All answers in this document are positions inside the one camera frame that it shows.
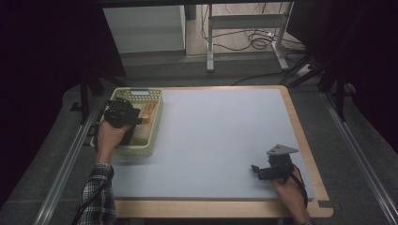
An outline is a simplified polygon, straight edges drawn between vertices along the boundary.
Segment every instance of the plastic basket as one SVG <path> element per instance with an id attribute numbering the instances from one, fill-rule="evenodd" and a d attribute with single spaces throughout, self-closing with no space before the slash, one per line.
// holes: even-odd
<path id="1" fill-rule="evenodd" d="M 155 102 L 155 108 L 151 114 L 151 122 L 147 125 L 137 125 L 130 145 L 119 145 L 115 148 L 114 154 L 125 155 L 130 157 L 150 157 L 153 154 L 154 144 L 158 133 L 159 122 L 161 120 L 161 111 L 163 107 L 163 99 L 160 89 L 135 89 L 130 87 L 120 87 L 114 90 L 111 100 L 123 98 L 131 102 L 134 108 L 143 111 L 144 106 L 148 102 Z M 134 139 L 134 135 L 138 134 L 145 127 L 145 135 L 147 142 L 138 142 Z M 91 140 L 91 146 L 94 146 L 94 140 Z"/>

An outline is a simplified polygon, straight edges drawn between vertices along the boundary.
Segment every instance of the person's hand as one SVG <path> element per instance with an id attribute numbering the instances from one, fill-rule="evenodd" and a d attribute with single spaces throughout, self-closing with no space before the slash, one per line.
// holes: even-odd
<path id="1" fill-rule="evenodd" d="M 302 182 L 297 168 L 295 168 L 293 174 Z M 299 190 L 299 186 L 292 178 L 289 177 L 285 184 L 281 184 L 278 180 L 271 180 L 271 182 L 279 199 L 292 214 L 296 224 L 302 224 L 311 219 L 304 206 L 304 197 Z"/>
<path id="2" fill-rule="evenodd" d="M 98 163 L 111 164 L 112 153 L 123 139 L 124 134 L 131 128 L 130 125 L 125 125 L 122 128 L 112 127 L 107 121 L 103 121 L 99 125 L 98 134 Z"/>

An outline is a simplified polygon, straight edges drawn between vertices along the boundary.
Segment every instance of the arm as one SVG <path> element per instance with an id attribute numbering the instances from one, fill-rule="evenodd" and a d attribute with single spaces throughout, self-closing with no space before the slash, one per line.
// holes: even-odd
<path id="1" fill-rule="evenodd" d="M 114 177 L 114 169 L 111 166 L 112 153 L 129 129 L 130 126 L 114 128 L 106 121 L 100 124 L 97 163 L 84 186 L 81 205 L 86 203 L 99 189 L 100 192 L 92 203 L 85 208 L 78 224 L 115 223 L 115 200 L 112 190 L 112 178 Z"/>
<path id="2" fill-rule="evenodd" d="M 297 169 L 293 171 L 293 174 L 297 178 L 301 178 Z M 289 178 L 285 184 L 281 184 L 277 180 L 272 180 L 271 182 L 275 187 L 279 199 L 292 214 L 296 225 L 315 224 L 304 206 L 304 198 L 299 190 L 299 186 L 292 178 Z"/>

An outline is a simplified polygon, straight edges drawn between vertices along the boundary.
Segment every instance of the white board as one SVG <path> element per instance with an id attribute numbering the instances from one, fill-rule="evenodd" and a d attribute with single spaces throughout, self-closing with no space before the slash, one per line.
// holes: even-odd
<path id="1" fill-rule="evenodd" d="M 165 90 L 163 103 L 152 157 L 114 156 L 117 199 L 277 198 L 251 165 L 269 167 L 277 143 L 299 150 L 278 89 Z M 313 199 L 301 153 L 291 158 Z"/>

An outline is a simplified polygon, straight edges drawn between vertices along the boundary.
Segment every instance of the checkered shirt sleeve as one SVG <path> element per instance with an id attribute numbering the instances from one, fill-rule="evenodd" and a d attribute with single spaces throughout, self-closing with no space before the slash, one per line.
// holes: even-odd
<path id="1" fill-rule="evenodd" d="M 109 183 L 84 210 L 78 224 L 105 225 L 115 223 L 115 201 L 112 190 L 113 177 L 114 169 L 111 165 L 98 163 L 94 166 L 90 177 L 84 186 L 81 204 L 85 203 L 85 201 L 91 197 L 101 184 L 107 180 L 109 180 Z"/>

